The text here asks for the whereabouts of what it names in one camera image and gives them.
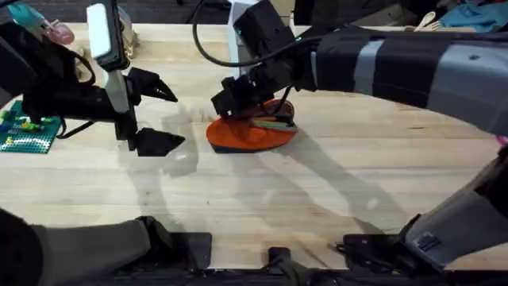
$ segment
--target pink object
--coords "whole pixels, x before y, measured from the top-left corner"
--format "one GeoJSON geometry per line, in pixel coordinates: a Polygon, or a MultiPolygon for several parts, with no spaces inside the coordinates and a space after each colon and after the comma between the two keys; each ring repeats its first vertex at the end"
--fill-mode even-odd
{"type": "Polygon", "coordinates": [[[508,137],[497,136],[497,138],[501,145],[508,145],[508,137]]]}
{"type": "Polygon", "coordinates": [[[74,33],[65,24],[58,22],[46,23],[46,35],[49,39],[57,44],[72,44],[74,41],[74,33]]]}

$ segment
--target wooden table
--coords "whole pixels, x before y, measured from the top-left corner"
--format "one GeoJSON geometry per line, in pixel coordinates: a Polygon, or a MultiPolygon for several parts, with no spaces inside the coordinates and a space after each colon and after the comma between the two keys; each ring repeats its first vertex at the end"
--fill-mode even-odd
{"type": "MultiPolygon", "coordinates": [[[[72,25],[87,47],[84,24],[72,25]]],[[[154,215],[169,230],[214,235],[212,267],[259,268],[286,245],[307,266],[342,268],[327,248],[351,233],[398,233],[465,185],[498,143],[466,123],[341,92],[293,92],[300,134],[272,152],[217,155],[210,98],[230,74],[204,60],[185,25],[136,25],[133,66],[160,74],[178,104],[144,99],[140,127],[183,135],[166,158],[139,158],[97,124],[56,141],[48,155],[0,153],[0,205],[28,222],[88,226],[154,215]]],[[[200,26],[207,51],[227,59],[224,26],[200,26]]],[[[508,247],[454,269],[508,269],[508,247]]]]}

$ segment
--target blue object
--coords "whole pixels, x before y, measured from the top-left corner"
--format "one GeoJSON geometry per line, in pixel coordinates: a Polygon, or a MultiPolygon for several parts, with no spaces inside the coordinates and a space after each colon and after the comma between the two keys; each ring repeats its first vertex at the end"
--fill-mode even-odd
{"type": "Polygon", "coordinates": [[[472,27],[476,32],[489,32],[495,26],[508,23],[508,1],[484,6],[484,0],[467,0],[465,4],[449,11],[441,19],[444,27],[472,27]]]}
{"type": "Polygon", "coordinates": [[[7,8],[16,24],[25,29],[34,29],[44,23],[44,16],[26,4],[14,3],[8,5],[7,8]]]}

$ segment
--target green lego baseplate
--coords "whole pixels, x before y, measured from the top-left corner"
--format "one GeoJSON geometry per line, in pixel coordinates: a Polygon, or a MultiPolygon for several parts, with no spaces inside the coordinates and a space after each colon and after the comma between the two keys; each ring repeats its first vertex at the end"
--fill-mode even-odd
{"type": "Polygon", "coordinates": [[[43,118],[40,125],[32,123],[21,111],[21,100],[3,111],[0,125],[0,152],[46,154],[60,128],[58,117],[43,118]]]}

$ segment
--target wood grain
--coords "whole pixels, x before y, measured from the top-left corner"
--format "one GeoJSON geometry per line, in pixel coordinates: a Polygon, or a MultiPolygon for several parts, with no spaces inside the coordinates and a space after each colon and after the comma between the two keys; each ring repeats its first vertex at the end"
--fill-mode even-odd
{"type": "MultiPolygon", "coordinates": [[[[75,46],[86,26],[71,25],[75,46]]],[[[327,248],[343,234],[397,233],[466,184],[498,145],[455,119],[340,92],[292,93],[300,134],[287,146],[217,155],[206,127],[210,98],[230,71],[200,57],[184,25],[136,25],[132,66],[158,72],[178,104],[144,99],[140,126],[183,135],[166,158],[138,158],[97,124],[56,141],[48,155],[0,153],[0,204],[31,223],[87,226],[154,215],[170,230],[214,235],[212,266],[259,268],[286,245],[313,267],[344,267],[327,248]]],[[[223,26],[199,27],[205,48],[227,59],[223,26]]],[[[454,269],[508,269],[508,248],[465,257],[454,269]]]]}

